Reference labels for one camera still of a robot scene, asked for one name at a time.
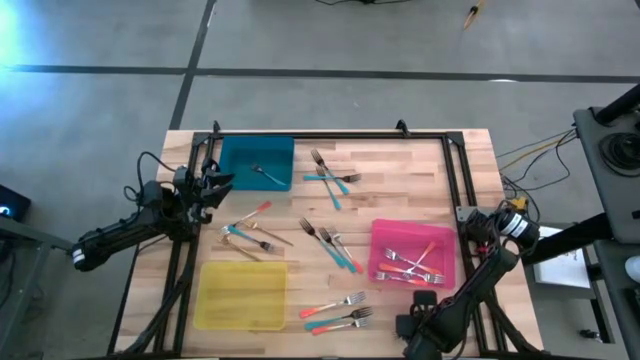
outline wooden table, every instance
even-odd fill
[[[169,166],[186,164],[193,131],[169,131],[162,160]],[[463,130],[473,183],[479,206],[494,207],[503,198],[498,167],[488,130]],[[215,158],[221,142],[216,142]],[[317,148],[336,175],[362,173],[356,184],[349,184],[351,194],[336,194],[343,205],[336,211],[320,182],[303,182],[304,174],[315,171],[310,150]],[[455,162],[461,196],[464,186]],[[172,174],[160,167],[158,178],[171,180]],[[256,220],[270,231],[289,239],[295,247],[280,248],[274,255],[237,240],[246,250],[265,260],[286,261],[289,265],[286,326],[280,332],[200,331],[193,327],[193,312],[198,291],[199,268],[208,261],[245,261],[242,255],[220,245],[217,230],[253,211],[264,201],[271,209]],[[455,229],[442,146],[439,141],[415,140],[296,140],[294,183],[290,192],[231,192],[218,210],[214,221],[204,226],[197,254],[197,270],[189,306],[183,356],[208,357],[401,357],[406,346],[394,334],[395,316],[408,313],[414,289],[389,287],[370,282],[366,275],[340,270],[320,245],[302,232],[300,217],[316,226],[335,225],[354,257],[366,266],[369,256],[371,222],[377,218],[416,221],[449,226]],[[255,234],[258,238],[264,235]],[[456,241],[457,256],[460,249]],[[162,241],[145,249],[135,263],[131,287],[118,334],[116,350],[129,346],[156,312],[165,283],[171,242]],[[462,261],[457,263],[456,285],[464,281]],[[366,290],[366,304],[375,315],[369,327],[312,336],[304,331],[298,312],[349,293]],[[524,271],[519,264],[496,286],[498,301],[516,327],[534,346],[542,340],[531,304]],[[439,298],[453,291],[438,291]],[[170,346],[175,326],[174,310],[165,346]],[[327,312],[314,320],[343,314],[345,310]],[[495,349],[488,312],[483,311],[485,328]],[[468,331],[464,355],[477,355],[473,327]]]

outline concrete floor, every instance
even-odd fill
[[[0,0],[0,64],[186,67],[206,0]],[[219,0],[200,67],[402,70],[637,76],[640,10],[632,0],[490,2],[460,27],[475,0],[387,6],[311,0]],[[76,239],[133,211],[122,186],[143,150],[158,153],[183,76],[0,72],[0,182],[33,200],[29,223]],[[577,108],[605,105],[630,84],[497,83],[196,76],[180,128],[489,128],[496,153],[568,129]],[[572,176],[534,193],[543,221],[600,212],[574,142]],[[144,164],[151,178],[155,165]],[[523,170],[516,166],[508,175]],[[526,185],[562,175],[553,157]],[[46,359],[103,355],[131,252],[90,273],[53,256],[44,313],[24,325],[21,352]],[[577,336],[594,328],[588,301],[532,285],[547,350],[624,359],[617,343]]]

